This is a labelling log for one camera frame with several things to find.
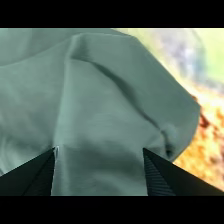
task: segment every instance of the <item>garment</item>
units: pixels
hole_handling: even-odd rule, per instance
[[[173,161],[199,105],[134,37],[0,31],[0,169],[58,146],[52,195],[147,195],[143,148]]]

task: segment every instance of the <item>black object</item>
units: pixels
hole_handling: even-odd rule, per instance
[[[0,196],[50,196],[54,166],[52,149],[0,177]]]
[[[50,196],[54,151],[49,150],[0,177],[0,196]],[[143,156],[148,196],[224,195],[222,191],[147,149],[143,149]]]
[[[149,196],[224,196],[224,192],[153,152],[143,149],[143,154]]]

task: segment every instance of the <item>colorful background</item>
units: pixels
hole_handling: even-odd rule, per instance
[[[137,37],[201,106],[175,165],[224,191],[224,29],[116,28]]]

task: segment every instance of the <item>gray-green cloth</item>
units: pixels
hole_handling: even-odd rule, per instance
[[[134,37],[0,29],[3,173],[59,146],[52,195],[147,195],[142,148],[173,161],[198,118],[199,105]]]

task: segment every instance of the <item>fabric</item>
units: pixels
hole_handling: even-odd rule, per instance
[[[134,37],[0,30],[0,170],[59,146],[52,195],[147,195],[142,148],[173,161],[199,105]]]

